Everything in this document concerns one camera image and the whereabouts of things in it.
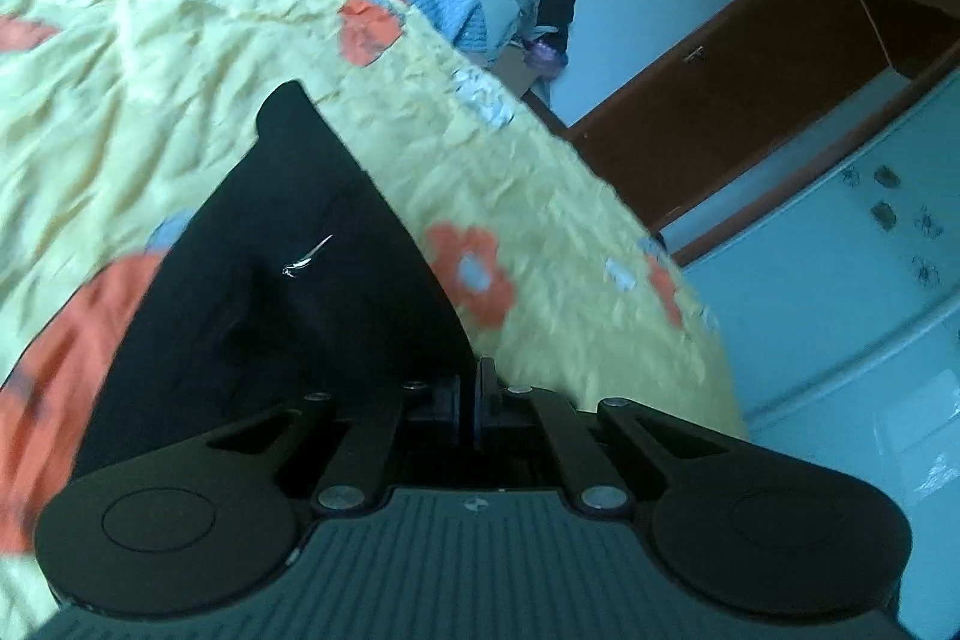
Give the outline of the black pants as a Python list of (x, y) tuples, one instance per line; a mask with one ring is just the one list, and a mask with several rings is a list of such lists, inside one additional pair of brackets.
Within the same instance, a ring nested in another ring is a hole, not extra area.
[(94, 403), (75, 476), (309, 393), (469, 378), (438, 278), (296, 81), (174, 242)]

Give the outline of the white wardrobe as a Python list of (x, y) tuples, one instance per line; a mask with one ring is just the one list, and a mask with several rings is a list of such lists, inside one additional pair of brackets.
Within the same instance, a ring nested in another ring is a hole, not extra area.
[(958, 78), (688, 266), (748, 434), (907, 514), (900, 615), (958, 633)]

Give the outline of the yellow floral bedspread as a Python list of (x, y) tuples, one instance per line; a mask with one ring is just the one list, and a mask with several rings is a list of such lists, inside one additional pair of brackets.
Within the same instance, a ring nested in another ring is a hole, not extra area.
[(75, 291), (205, 202), (298, 80), (413, 234), (488, 248), (516, 301), (473, 346), (511, 381), (745, 431), (718, 328), (679, 268), (525, 107), (494, 127), (413, 0), (2, 0), (2, 360)]

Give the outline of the brown wooden door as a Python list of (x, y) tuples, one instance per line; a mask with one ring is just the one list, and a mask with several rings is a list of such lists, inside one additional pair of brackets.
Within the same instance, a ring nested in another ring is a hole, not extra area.
[(636, 218), (658, 230), (888, 66), (862, 0), (734, 0), (566, 138)]

